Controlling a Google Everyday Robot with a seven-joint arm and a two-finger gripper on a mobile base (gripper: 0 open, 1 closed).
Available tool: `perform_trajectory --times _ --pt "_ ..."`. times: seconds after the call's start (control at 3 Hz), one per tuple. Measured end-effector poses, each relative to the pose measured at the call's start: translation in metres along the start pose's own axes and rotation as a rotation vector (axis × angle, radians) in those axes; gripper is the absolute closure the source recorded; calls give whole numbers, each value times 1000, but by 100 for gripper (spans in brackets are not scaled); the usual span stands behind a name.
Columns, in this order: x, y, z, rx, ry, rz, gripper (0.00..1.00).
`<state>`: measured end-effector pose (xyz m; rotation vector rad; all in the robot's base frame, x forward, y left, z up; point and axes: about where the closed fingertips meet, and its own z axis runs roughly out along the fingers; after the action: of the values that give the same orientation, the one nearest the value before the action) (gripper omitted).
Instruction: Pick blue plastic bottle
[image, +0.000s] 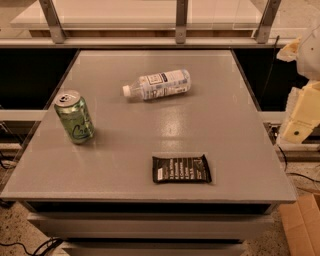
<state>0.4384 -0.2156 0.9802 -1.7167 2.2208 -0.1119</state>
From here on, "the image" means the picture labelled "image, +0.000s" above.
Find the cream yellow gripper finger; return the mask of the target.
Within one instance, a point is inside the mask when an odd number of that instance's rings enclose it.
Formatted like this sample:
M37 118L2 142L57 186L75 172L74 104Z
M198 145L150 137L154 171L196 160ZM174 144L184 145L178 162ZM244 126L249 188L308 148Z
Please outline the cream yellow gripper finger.
M309 81L289 93L280 137L290 143L302 143L320 124L320 81Z

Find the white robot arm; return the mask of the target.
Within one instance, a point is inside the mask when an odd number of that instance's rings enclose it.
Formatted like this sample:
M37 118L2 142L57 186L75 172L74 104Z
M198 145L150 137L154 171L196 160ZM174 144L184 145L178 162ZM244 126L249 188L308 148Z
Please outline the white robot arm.
M302 143L320 124L320 26L284 46L277 54L282 61L296 62L299 75L308 79L301 89L293 87L288 95L280 138Z

